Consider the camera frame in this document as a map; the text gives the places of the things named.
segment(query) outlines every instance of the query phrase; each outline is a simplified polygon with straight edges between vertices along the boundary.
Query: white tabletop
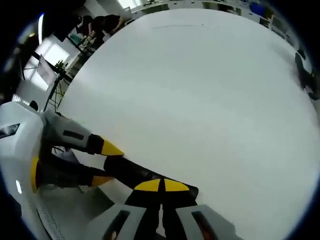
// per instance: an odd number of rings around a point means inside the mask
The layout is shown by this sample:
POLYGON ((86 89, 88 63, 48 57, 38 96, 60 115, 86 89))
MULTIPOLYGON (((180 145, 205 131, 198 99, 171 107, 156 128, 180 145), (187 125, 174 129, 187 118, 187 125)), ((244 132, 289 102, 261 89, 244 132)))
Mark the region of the white tabletop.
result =
MULTIPOLYGON (((294 59, 285 40, 241 16, 161 11, 102 45, 59 111, 131 161, 197 186, 198 204, 245 240, 282 240, 305 212, 320 169, 317 116, 294 59)), ((104 157, 76 155, 103 166, 104 157)), ((128 193, 115 189, 108 194, 124 201, 128 193)))

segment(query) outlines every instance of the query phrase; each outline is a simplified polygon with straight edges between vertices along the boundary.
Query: white wall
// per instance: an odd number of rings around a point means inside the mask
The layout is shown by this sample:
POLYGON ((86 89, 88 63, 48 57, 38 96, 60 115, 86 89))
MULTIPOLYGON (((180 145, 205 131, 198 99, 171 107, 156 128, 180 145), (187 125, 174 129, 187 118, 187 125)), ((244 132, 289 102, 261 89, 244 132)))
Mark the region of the white wall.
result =
POLYGON ((90 11, 92 17, 107 15, 107 12, 96 0, 87 0, 84 6, 90 11))
POLYGON ((51 35, 49 39, 69 54, 69 57, 65 61, 66 63, 79 53, 79 50, 75 46, 73 46, 68 39, 65 39, 63 42, 61 42, 54 35, 51 35))
POLYGON ((130 7, 131 9, 141 6, 143 4, 147 4, 149 1, 147 0, 117 0, 123 8, 130 7))
POLYGON ((119 15, 123 11, 123 7, 117 0, 97 0, 107 14, 119 15))
POLYGON ((28 103, 30 103, 32 100, 36 101, 39 108, 43 109, 46 100, 49 97, 50 89, 51 88, 48 88, 47 91, 44 91, 34 85, 31 81, 22 80, 17 88, 16 94, 28 103))
POLYGON ((78 16, 86 16, 86 15, 89 15, 89 16, 93 17, 93 16, 92 16, 92 13, 91 13, 85 6, 82 7, 82 8, 80 8, 80 9, 78 9, 78 10, 76 11, 76 14, 77 14, 78 16))

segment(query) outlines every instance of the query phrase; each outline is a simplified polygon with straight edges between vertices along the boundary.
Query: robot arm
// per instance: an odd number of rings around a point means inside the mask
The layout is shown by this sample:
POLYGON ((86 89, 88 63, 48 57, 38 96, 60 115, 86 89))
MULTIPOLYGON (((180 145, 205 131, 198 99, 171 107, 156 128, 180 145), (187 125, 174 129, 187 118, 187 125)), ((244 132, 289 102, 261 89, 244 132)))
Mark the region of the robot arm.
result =
POLYGON ((62 146, 89 154, 123 156, 124 153, 99 135, 92 134, 79 123, 47 110, 42 115, 44 133, 42 140, 51 146, 62 146))

